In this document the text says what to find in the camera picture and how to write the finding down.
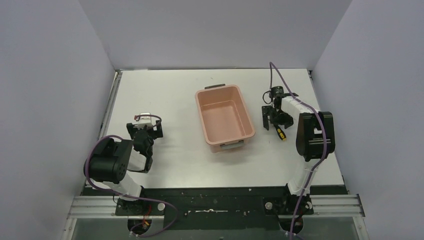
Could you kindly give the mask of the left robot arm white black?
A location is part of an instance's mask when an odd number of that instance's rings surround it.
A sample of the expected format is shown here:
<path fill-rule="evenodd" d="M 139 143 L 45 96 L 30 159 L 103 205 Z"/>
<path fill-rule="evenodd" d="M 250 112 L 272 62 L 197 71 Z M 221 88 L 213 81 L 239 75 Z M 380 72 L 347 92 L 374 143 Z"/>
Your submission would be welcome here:
<path fill-rule="evenodd" d="M 235 105 L 216 108 L 214 104 L 199 112 L 206 143 L 211 152 L 219 153 L 246 145 L 255 135 L 247 110 Z M 118 135 L 101 137 L 92 147 L 83 165 L 89 184 L 100 190 L 96 182 L 107 185 L 106 192 L 119 195 L 128 202 L 128 208 L 141 215 L 148 208 L 142 197 L 143 188 L 127 172 L 148 173 L 153 164 L 154 144 L 163 138 L 162 118 L 149 112 L 137 114 L 126 125 L 129 139 Z"/>

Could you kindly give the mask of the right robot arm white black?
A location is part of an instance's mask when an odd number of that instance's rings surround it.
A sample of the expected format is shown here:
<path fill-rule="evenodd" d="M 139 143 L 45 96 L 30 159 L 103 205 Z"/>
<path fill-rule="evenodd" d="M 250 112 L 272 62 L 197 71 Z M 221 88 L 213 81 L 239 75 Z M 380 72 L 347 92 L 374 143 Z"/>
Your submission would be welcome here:
<path fill-rule="evenodd" d="M 295 147 L 301 159 L 287 187 L 291 195 L 308 195 L 319 165 L 335 151 L 333 114 L 306 106 L 287 93 L 274 97 L 268 113 L 262 114 L 264 123 L 272 124 L 282 140 L 286 136 L 281 126 L 287 129 L 297 121 Z"/>

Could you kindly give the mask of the black yellow screwdriver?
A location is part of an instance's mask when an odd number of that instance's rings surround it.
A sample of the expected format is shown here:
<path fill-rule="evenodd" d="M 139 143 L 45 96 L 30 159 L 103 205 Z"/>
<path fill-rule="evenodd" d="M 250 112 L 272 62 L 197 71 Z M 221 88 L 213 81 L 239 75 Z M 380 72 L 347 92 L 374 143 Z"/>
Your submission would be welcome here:
<path fill-rule="evenodd" d="M 273 126 L 274 126 L 274 128 L 275 128 L 275 130 L 278 134 L 278 137 L 282 141 L 285 141 L 287 139 L 287 136 L 286 136 L 285 132 L 282 130 L 282 128 L 278 124 L 274 124 Z"/>

